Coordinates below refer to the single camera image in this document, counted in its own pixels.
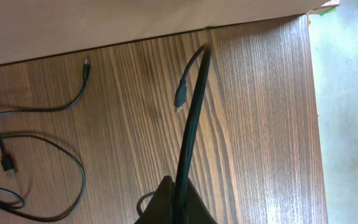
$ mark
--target black stand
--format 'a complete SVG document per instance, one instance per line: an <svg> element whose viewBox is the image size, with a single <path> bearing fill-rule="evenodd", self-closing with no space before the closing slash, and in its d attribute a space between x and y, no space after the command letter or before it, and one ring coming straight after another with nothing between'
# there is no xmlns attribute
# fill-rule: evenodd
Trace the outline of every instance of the black stand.
<svg viewBox="0 0 358 224"><path fill-rule="evenodd" d="M209 61L211 59L211 47L208 43L204 44L196 51L183 73L183 78L185 79L191 65L201 53L203 53L203 58L201 59L200 70L198 71L197 82L191 99L185 132L183 133L176 181L174 183L172 177L165 176L144 213L139 211L141 210L140 203L144 198L142 197L139 200L138 213L140 218L135 224L216 224L188 178L198 120L200 118L201 106L203 104L208 78Z"/></svg>

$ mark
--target gray floor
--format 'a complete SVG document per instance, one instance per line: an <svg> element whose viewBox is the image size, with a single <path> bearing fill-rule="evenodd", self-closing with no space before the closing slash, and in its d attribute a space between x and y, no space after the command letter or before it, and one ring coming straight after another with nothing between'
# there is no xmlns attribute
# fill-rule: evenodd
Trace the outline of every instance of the gray floor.
<svg viewBox="0 0 358 224"><path fill-rule="evenodd" d="M310 21L328 220L358 223L358 1Z"/></svg>

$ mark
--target usb cable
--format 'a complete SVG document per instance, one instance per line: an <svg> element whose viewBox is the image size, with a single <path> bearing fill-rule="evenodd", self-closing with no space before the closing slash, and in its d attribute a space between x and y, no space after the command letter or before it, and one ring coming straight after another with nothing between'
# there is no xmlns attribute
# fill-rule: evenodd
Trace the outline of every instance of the usb cable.
<svg viewBox="0 0 358 224"><path fill-rule="evenodd" d="M91 71L90 61L88 59L85 59L85 63L83 65L83 84L82 84L81 90L80 90L79 94L77 94L77 96L74 99L72 99L70 102L66 103L65 105L53 107L53 108L21 108L19 110L3 111L3 112L0 112L0 115L13 114L13 113L49 113L49 112L57 112L57 111L67 110L67 109L73 107L80 100L83 93L85 92L85 86L87 84L88 77L90 75L90 71ZM84 191L85 191L85 182L86 182L85 171L84 171L84 168L83 168L81 162L73 154L69 153L67 150L65 150L58 144L56 144L48 139L42 138L40 136L35 136L35 135L31 135L31 134L17 134L17 135L8 135L8 136L0 135L1 165L2 165L3 171L5 173L7 173L8 176L11 176L11 177L14 176L15 167L14 167L12 157L6 152L5 145L2 140L3 139L16 139L16 138L33 138L33 139L41 140L43 142L51 144L53 147L57 148L58 150L62 151L64 154L66 154L68 157L73 159L75 161L75 163L78 165L78 167L80 168L80 171L82 174L81 192L77 196L74 203L70 206L70 208L65 210L63 213L61 213L59 215L55 215L53 217L36 217L33 215L29 215L29 214L17 211L18 209L24 207L24 205L25 205L24 198L22 198L19 194L15 193L11 190L4 189L4 188L0 187L0 192L10 194L13 197L15 197L16 199L18 199L18 201L20 202L20 205L15 206L15 205L12 205L11 203L3 202L2 200L0 200L0 209L4 210L6 212L9 212L11 214L14 214L14 215L17 215L17 216L20 216L20 217L23 217L23 218L26 218L29 220L38 221L38 222L57 222L59 220L66 218L67 216L69 216L69 214L71 214L74 211L76 206L79 204L79 202L84 194Z"/></svg>
<svg viewBox="0 0 358 224"><path fill-rule="evenodd" d="M183 75L181 76L181 79L179 81L179 86L177 88L177 91L175 93L175 99L173 101L173 105L175 106L175 112L179 113L183 109L183 105L186 102L186 78L189 74L191 66L194 64L196 59L201 55L201 53L205 52L206 50L210 50L210 46L208 43L203 44L190 58L189 62L187 63L185 70L183 71Z"/></svg>

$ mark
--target black cable plug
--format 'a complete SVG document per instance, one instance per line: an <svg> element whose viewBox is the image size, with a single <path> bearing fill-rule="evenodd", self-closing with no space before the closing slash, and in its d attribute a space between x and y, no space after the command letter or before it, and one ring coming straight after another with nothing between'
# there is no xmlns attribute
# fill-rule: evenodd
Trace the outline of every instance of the black cable plug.
<svg viewBox="0 0 358 224"><path fill-rule="evenodd" d="M84 63L84 67L82 69L82 75L83 75L83 79L87 80L89 75L91 72L91 65L90 65L90 61L86 58L85 59L85 63Z"/></svg>
<svg viewBox="0 0 358 224"><path fill-rule="evenodd" d="M173 101L176 113L179 113L183 109L183 105L186 102L186 90L186 82L180 80L177 92L175 93L175 100Z"/></svg>
<svg viewBox="0 0 358 224"><path fill-rule="evenodd" d="M1 165L2 169L4 170L5 174L8 177L14 177L15 176L15 167L12 160L12 157L9 155L2 155L1 156Z"/></svg>

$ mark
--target black cable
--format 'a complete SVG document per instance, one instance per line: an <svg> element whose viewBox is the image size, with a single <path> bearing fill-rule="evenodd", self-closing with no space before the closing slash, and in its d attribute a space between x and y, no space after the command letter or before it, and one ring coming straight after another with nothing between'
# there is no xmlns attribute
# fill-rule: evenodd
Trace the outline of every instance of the black cable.
<svg viewBox="0 0 358 224"><path fill-rule="evenodd" d="M88 77L89 77L89 74L90 74L90 68L91 67L90 67L89 60L86 59L84 67L83 67L83 84L82 84L81 90L80 90L79 94L77 94L77 96L73 100L71 100L70 102L66 103L65 105L57 106L57 107L53 107L53 108L21 108L19 110L3 111L3 112L0 112L0 115L11 114L11 113L20 113L20 112L23 112L23 113L26 113L26 112L27 113L48 113L48 112L62 111L62 110L66 110L66 109L71 108L72 106L74 106L80 100L80 98L82 97L82 95L83 95L83 93L85 91L85 86L86 86L86 83L88 81ZM71 214L74 211L74 209L76 208L76 206L78 205L78 203L80 202L80 199L82 198L82 196L84 194L84 191L85 191L85 182L86 182L85 181L85 172L84 172L83 166L81 165L81 162L75 156L73 156L71 153L66 151L64 148L62 148L58 144L56 144L56 143L54 143L54 142L52 142L52 141L50 141L48 139L45 139L45 138L42 138L42 137L39 137L39 136L30 135L30 134L10 135L10 136L1 136L0 135L0 150L1 150L1 155L2 155L1 156L1 158L2 158L1 164L2 164L2 166L4 168L4 170L6 170L6 169L9 169L9 170L14 169L13 163L11 161L11 158L7 155L5 147L4 147L4 144L2 142L3 139L10 139L10 138L34 138L34 139L39 139L41 141L44 141L46 143L51 144L52 146L54 146L57 149L59 149L62 152L64 152L71 159L73 159L77 163L78 167L80 168L80 171L81 171L81 174L82 174L82 188L81 188L80 194L78 195L78 197L74 201L74 203L67 210L62 212L61 214L56 215L54 217L36 217L36 216L33 216L33 215L18 212L17 209L23 208L24 205L25 205L24 199L19 194L15 193L15 192L13 192L11 190L4 189L4 188L0 187L1 192L13 195L21 203L21 205L19 205L19 206L13 206L12 203L3 202L3 201L0 200L0 209L4 210L6 212L9 212L11 214L14 214L14 215L17 215L17 216L20 216L20 217L23 217L23 218L26 218L26 219L29 219L29 220L38 221L38 222L56 222L56 221L64 219L69 214Z"/></svg>
<svg viewBox="0 0 358 224"><path fill-rule="evenodd" d="M31 135L31 134L18 134L18 135L11 135L11 136L1 136L0 140L2 140L2 139L10 139L10 138L34 138L34 139L39 139L41 141L44 141L46 143L49 143L49 144L53 145L57 149L59 149L62 152L64 152L71 159L73 159L74 162L80 168L80 171L81 171L81 174L82 174L82 187L81 187L81 192L80 192L79 196L77 197L77 199L74 201L73 205L71 205L71 207L68 210L66 210L63 213L61 213L59 215L56 215L54 217L47 217L47 218L36 217L36 216L33 216L33 215L29 215L29 214L25 214L25 213L16 211L16 209L24 207L24 199L20 195L16 194L15 192L10 191L8 189L4 189L4 188L0 188L0 191L5 192L5 193L9 193L9 194L15 196L21 202L22 206L15 207L15 206L9 205L6 202L0 201L0 209L4 210L6 212L9 212L11 214L14 214L14 215L17 215L17 216L20 216L20 217L23 217L23 218L26 218L26 219L29 219L29 220L38 221L38 222L57 222L59 220L62 220L64 218L66 218L69 214L71 214L74 211L74 209L76 208L76 206L80 202L80 199L82 198L82 196L84 194L84 191L85 191L85 182L86 182L85 181L85 171L84 171L84 167L81 165L81 162L75 156L73 156L71 153L69 153L66 149L62 148L58 144L56 144L56 143L54 143L54 142L52 142L52 141L50 141L48 139L45 139L45 138L42 138L42 137L39 137L39 136L34 136L34 135Z"/></svg>
<svg viewBox="0 0 358 224"><path fill-rule="evenodd" d="M198 120L200 118L201 106L203 104L206 82L208 79L209 63L211 60L211 46L208 43L201 46L188 62L188 65L185 68L185 72L183 72L183 76L179 84L177 93L175 95L175 101L179 101L177 100L177 98L185 97L183 96L185 92L181 91L184 85L183 79L186 78L191 65L202 52L203 52L203 58L201 59L200 70L198 71L196 86L194 89L193 98L191 99L191 105L186 121L185 132L183 133L177 177L175 180L175 190L173 193L173 201L172 201L173 220L175 221L175 223L184 223L186 218L185 217L186 199L187 199L186 191L187 191L188 176L190 171L191 157L193 156L193 147L196 139Z"/></svg>
<svg viewBox="0 0 358 224"><path fill-rule="evenodd" d="M70 109L78 102L78 100L80 100L80 98L84 94L86 82L88 81L88 77L89 77L90 68L91 67L89 65L89 61L88 59L86 59L83 69L83 83L82 83L81 90L73 100L66 103L65 105L56 106L53 108L21 108L18 110L2 111L0 112L0 115L11 114L11 113L48 113L48 112L57 112L57 111Z"/></svg>
<svg viewBox="0 0 358 224"><path fill-rule="evenodd" d="M143 215L142 202L143 202L146 198L148 198L148 197L154 195L154 193L155 193L155 192L149 192L149 193L143 195L143 196L137 201L137 203L136 203L136 211L137 211L137 214L139 215L139 217L141 217L141 216Z"/></svg>

